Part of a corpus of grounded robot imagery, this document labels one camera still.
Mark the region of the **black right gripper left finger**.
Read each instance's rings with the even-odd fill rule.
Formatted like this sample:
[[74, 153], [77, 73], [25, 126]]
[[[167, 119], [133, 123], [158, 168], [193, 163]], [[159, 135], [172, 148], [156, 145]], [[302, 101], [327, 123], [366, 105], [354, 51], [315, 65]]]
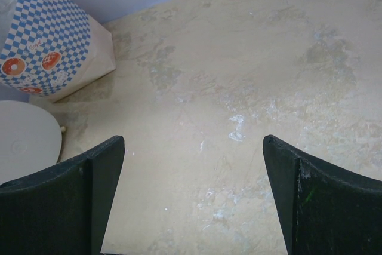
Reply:
[[100, 254], [125, 155], [113, 136], [1, 185], [1, 254]]

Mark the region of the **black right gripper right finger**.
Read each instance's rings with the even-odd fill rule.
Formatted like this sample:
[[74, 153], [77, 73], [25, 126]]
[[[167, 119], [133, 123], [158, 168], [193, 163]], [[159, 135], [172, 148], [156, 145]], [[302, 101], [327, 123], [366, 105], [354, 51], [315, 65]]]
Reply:
[[381, 254], [381, 181], [273, 135], [263, 157], [288, 254]]

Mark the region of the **blue checkered paper bag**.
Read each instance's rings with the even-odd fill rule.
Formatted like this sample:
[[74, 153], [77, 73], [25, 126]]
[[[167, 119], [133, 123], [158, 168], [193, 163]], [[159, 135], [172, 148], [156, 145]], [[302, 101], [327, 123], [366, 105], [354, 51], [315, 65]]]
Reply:
[[1, 0], [1, 85], [55, 102], [115, 69], [111, 33], [72, 0]]

